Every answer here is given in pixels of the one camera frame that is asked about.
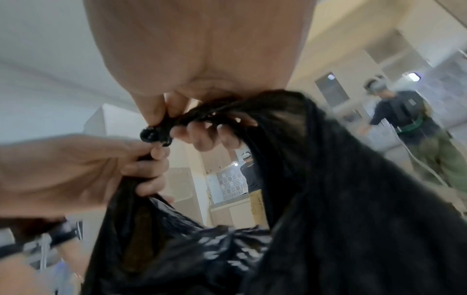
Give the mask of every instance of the belt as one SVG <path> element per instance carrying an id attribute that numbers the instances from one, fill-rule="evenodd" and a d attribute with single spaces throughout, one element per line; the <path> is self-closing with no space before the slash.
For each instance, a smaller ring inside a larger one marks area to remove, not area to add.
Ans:
<path id="1" fill-rule="evenodd" d="M 422 123 L 423 123 L 423 116 L 418 116 L 418 118 L 415 121 L 413 121 L 412 124 L 405 125 L 403 127 L 396 127 L 395 132 L 397 134 L 409 132 L 420 127 Z"/>

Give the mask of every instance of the ceiling light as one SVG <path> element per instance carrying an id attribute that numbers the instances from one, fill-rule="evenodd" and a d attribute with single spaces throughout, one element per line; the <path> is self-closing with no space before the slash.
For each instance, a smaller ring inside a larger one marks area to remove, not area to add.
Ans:
<path id="1" fill-rule="evenodd" d="M 417 73 L 409 73 L 407 77 L 414 82 L 420 81 L 420 76 Z"/>

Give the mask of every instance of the window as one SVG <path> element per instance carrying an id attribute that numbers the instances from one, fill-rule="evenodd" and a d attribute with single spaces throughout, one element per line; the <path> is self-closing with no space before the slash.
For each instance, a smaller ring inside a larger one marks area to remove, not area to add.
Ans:
<path id="1" fill-rule="evenodd" d="M 338 106 L 350 99 L 333 73 L 324 75 L 315 83 L 331 107 Z"/>

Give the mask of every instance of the dark shirt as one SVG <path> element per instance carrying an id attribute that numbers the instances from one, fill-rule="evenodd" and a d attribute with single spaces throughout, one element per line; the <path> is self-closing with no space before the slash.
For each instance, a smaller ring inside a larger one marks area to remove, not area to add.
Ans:
<path id="1" fill-rule="evenodd" d="M 394 128 L 408 125 L 407 122 L 399 122 L 396 114 L 391 107 L 390 100 L 409 100 L 414 97 L 420 97 L 415 91 L 400 91 L 396 97 L 380 101 L 375 108 L 375 115 L 370 121 L 370 125 L 378 125 L 383 119 L 388 120 Z M 398 134 L 399 138 L 407 145 L 418 145 L 424 138 L 429 138 L 441 130 L 432 118 L 426 116 L 422 124 L 411 131 Z"/>
<path id="2" fill-rule="evenodd" d="M 254 161 L 243 164 L 242 167 L 240 167 L 240 171 L 247 180 L 248 192 L 253 192 L 261 189 L 258 177 L 256 176 L 256 172 L 254 171 Z"/>

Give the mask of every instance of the plastic bag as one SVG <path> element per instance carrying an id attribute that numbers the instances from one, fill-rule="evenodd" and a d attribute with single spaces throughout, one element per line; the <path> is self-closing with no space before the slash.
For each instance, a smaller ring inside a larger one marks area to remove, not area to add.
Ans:
<path id="1" fill-rule="evenodd" d="M 246 113 L 245 127 L 230 119 Z M 159 196 L 111 200 L 83 294 L 460 295 L 467 225 L 435 194 L 351 136 L 303 94 L 269 91 L 203 104 L 145 130 L 228 124 L 250 147 L 268 232 L 203 229 Z"/>

